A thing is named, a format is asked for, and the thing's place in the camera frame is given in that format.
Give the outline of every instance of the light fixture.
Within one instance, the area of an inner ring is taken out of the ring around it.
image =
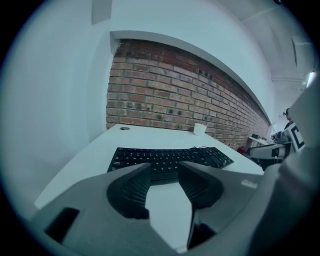
[[[313,80],[315,79],[316,77],[316,73],[313,71],[313,72],[310,72],[309,74],[309,78],[308,78],[308,82],[306,84],[306,87],[308,88],[310,86],[310,84],[313,82]]]

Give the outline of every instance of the white wall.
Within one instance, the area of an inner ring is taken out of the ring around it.
[[[280,131],[283,131],[285,129],[287,123],[289,123],[289,121],[287,120],[287,117],[285,115],[279,116],[278,122],[275,126],[274,133],[278,133]]]
[[[155,39],[212,62],[239,82],[275,123],[274,86],[266,60],[246,28],[219,3],[114,0],[110,30],[117,38]]]
[[[2,175],[26,218],[50,180],[105,131],[117,43],[108,21],[92,25],[91,13],[90,0],[46,2],[1,73]]]

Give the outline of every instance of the keyboard key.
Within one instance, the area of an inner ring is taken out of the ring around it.
[[[165,173],[168,172],[168,168],[167,167],[161,167],[160,171],[161,171],[162,174],[165,174]]]
[[[160,173],[160,168],[151,168],[151,171],[154,174],[159,174]]]
[[[111,171],[115,171],[115,170],[118,170],[118,169],[120,169],[120,167],[112,167]]]
[[[113,167],[122,167],[124,166],[124,162],[113,162]]]
[[[116,156],[116,157],[114,158],[114,160],[117,161],[117,162],[121,162],[121,161],[124,160],[124,158],[123,158],[122,156]]]

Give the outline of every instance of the brick wall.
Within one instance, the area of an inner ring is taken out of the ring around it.
[[[206,133],[237,149],[269,123],[251,96],[230,76],[181,49],[123,40],[113,59],[106,128],[115,124]]]

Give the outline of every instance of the white table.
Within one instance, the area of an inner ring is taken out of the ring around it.
[[[41,209],[75,183],[106,173],[118,147],[140,149],[189,149],[217,147],[234,163],[227,171],[263,175],[257,164],[208,136],[189,131],[117,124],[76,155],[46,186],[35,201]],[[146,197],[150,224],[173,249],[183,248],[188,239],[191,203],[179,183],[151,186]]]
[[[253,137],[248,137],[248,138],[249,138],[251,141],[256,142],[256,145],[255,145],[255,146],[251,145],[250,148],[251,148],[251,147],[261,146],[261,145],[269,145],[269,143],[268,143],[267,141],[263,140],[263,139],[253,138]]]

